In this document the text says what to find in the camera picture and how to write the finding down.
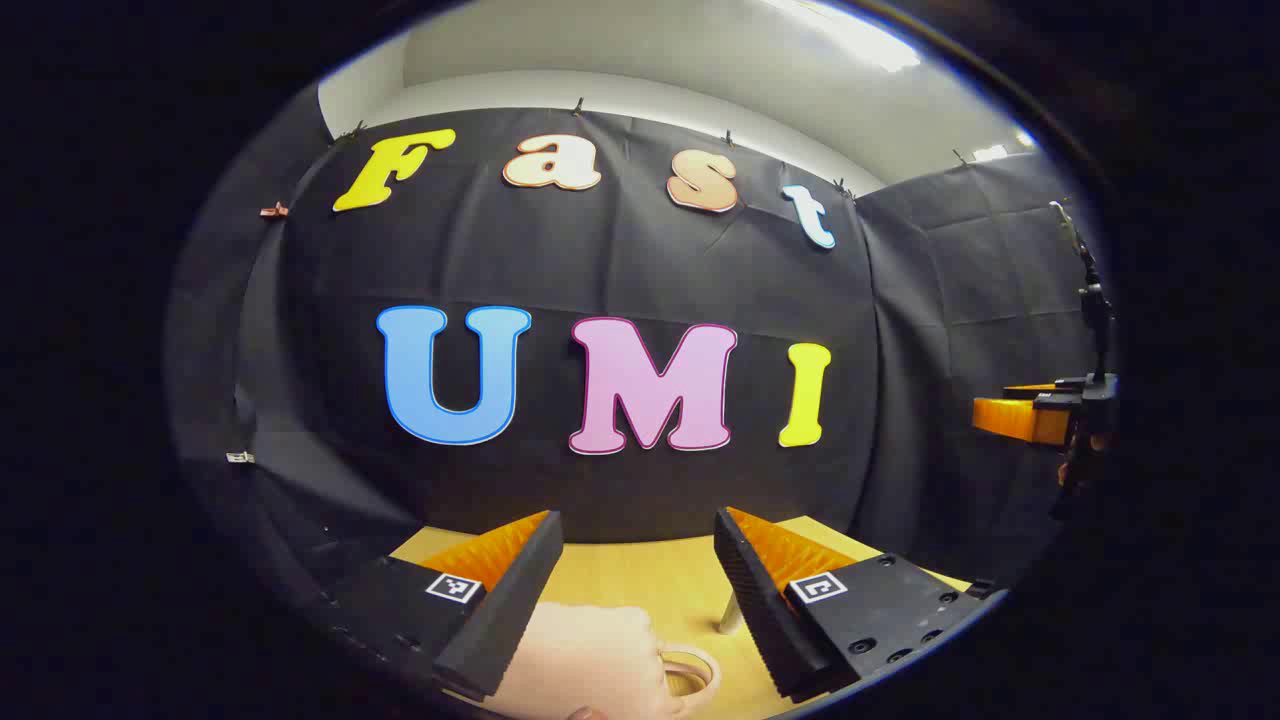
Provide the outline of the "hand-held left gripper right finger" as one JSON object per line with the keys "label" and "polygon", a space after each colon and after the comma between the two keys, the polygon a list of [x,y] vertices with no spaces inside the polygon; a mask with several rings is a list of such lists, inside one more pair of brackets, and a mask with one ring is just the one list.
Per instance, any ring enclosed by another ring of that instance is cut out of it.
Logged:
{"label": "hand-held left gripper right finger", "polygon": [[993,605],[896,553],[854,559],[739,509],[716,512],[716,556],[778,694],[799,705],[879,682]]}

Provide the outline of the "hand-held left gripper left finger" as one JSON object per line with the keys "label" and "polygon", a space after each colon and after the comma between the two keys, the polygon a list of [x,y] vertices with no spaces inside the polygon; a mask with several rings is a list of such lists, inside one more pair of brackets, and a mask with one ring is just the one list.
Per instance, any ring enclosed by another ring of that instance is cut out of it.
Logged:
{"label": "hand-held left gripper left finger", "polygon": [[430,559],[381,556],[325,592],[325,628],[417,692],[497,693],[563,550],[544,510]]}

